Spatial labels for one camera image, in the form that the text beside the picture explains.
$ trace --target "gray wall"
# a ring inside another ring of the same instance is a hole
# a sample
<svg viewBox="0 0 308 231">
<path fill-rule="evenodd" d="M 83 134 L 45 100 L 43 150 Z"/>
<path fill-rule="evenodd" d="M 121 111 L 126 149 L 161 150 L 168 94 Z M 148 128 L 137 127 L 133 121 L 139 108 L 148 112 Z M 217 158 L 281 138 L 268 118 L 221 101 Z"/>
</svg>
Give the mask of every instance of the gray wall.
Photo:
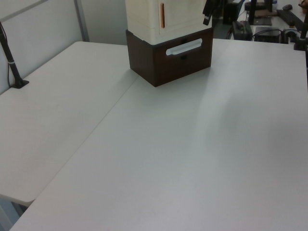
<svg viewBox="0 0 308 231">
<path fill-rule="evenodd" d="M 126 45 L 125 0 L 78 0 L 90 42 Z"/>
</svg>

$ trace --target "white table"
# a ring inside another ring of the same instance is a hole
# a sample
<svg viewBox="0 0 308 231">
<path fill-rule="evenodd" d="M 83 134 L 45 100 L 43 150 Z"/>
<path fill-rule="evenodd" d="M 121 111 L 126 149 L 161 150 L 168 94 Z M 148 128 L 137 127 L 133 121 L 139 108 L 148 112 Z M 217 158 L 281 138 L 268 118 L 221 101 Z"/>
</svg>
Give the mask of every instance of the white table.
<svg viewBox="0 0 308 231">
<path fill-rule="evenodd" d="M 307 95 L 304 52 L 215 39 L 211 68 L 138 78 L 12 231 L 307 231 Z"/>
<path fill-rule="evenodd" d="M 0 197 L 30 205 L 137 78 L 126 46 L 77 42 L 0 96 Z"/>
</svg>

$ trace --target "white cabinet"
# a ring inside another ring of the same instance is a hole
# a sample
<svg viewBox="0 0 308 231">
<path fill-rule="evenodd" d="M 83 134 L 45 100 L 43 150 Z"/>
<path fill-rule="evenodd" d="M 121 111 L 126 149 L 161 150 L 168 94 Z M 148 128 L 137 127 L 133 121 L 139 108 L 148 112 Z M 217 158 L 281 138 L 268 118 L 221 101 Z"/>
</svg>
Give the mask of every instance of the white cabinet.
<svg viewBox="0 0 308 231">
<path fill-rule="evenodd" d="M 155 45 L 210 28 L 203 24 L 206 0 L 126 0 L 128 30 Z"/>
</svg>

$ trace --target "black stand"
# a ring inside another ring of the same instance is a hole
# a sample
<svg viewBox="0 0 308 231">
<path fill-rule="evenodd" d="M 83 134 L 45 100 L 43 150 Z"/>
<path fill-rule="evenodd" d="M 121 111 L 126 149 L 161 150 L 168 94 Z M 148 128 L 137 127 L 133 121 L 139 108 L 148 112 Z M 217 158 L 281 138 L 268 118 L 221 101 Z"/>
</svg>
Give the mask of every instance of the black stand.
<svg viewBox="0 0 308 231">
<path fill-rule="evenodd" d="M 307 7 L 303 6 L 302 4 L 299 4 L 299 6 L 304 9 L 307 9 Z M 306 16 L 300 37 L 296 37 L 295 39 L 294 50 L 307 51 L 307 39 L 306 39 L 307 29 L 308 29 L 308 10 L 306 11 Z"/>
<path fill-rule="evenodd" d="M 255 18 L 256 5 L 257 5 L 257 0 L 251 0 L 249 17 L 248 17 L 249 24 L 257 26 L 271 26 L 272 24 L 270 18 L 258 18 L 258 19 Z"/>
<path fill-rule="evenodd" d="M 4 31 L 3 31 L 2 28 L 3 27 L 2 27 L 2 24 L 0 22 L 0 43 L 2 45 L 2 48 L 3 48 L 4 53 L 5 53 L 5 56 L 6 56 L 7 60 L 8 60 L 8 63 L 10 65 L 10 68 L 11 68 L 12 73 L 13 73 L 14 78 L 15 78 L 15 84 L 13 84 L 11 87 L 12 88 L 20 89 L 23 86 L 27 85 L 29 83 L 29 81 L 21 79 L 21 77 L 19 75 L 19 72 L 18 72 L 18 69 L 17 69 L 16 64 L 15 64 L 15 61 L 13 59 L 12 53 L 10 51 L 10 48 L 9 48 L 9 45 L 8 45 L 8 41 L 7 41 L 6 37 L 5 37 Z"/>
</svg>

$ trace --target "floor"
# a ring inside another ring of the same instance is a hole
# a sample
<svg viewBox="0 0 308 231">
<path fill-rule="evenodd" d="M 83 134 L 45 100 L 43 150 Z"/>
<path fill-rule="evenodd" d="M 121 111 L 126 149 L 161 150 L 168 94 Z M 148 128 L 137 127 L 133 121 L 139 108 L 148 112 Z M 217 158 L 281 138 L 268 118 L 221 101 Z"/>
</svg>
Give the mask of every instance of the floor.
<svg viewBox="0 0 308 231">
<path fill-rule="evenodd" d="M 231 28 L 231 25 L 224 25 L 222 19 L 213 19 L 214 38 L 226 39 L 227 33 Z"/>
</svg>

